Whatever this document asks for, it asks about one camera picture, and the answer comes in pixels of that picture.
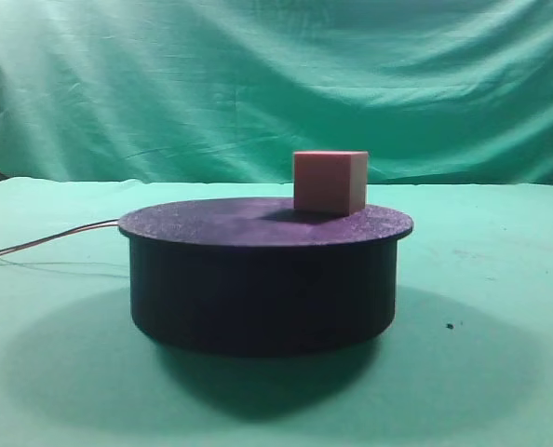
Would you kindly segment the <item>black round turntable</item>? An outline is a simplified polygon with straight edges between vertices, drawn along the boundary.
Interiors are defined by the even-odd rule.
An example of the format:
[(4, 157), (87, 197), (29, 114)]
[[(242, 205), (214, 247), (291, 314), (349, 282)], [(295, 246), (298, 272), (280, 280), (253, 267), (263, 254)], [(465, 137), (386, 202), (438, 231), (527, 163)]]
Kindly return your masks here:
[(284, 358), (369, 341), (396, 310), (398, 210), (298, 211), (287, 197), (171, 202), (119, 219), (130, 313), (162, 345)]

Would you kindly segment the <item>pink cube block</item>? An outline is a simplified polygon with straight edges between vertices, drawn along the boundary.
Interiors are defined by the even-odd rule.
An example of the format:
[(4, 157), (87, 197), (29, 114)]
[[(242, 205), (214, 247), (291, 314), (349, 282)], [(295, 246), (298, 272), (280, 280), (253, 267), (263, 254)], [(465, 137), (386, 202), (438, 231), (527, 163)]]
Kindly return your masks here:
[(369, 153), (300, 151), (293, 154), (293, 207), (347, 216), (366, 206)]

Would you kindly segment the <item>green backdrop cloth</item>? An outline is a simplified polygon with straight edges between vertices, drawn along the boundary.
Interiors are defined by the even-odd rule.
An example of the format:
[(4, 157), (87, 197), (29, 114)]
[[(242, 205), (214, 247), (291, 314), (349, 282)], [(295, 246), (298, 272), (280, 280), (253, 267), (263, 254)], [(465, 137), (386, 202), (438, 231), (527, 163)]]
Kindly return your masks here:
[(553, 1), (0, 1), (0, 173), (553, 184)]

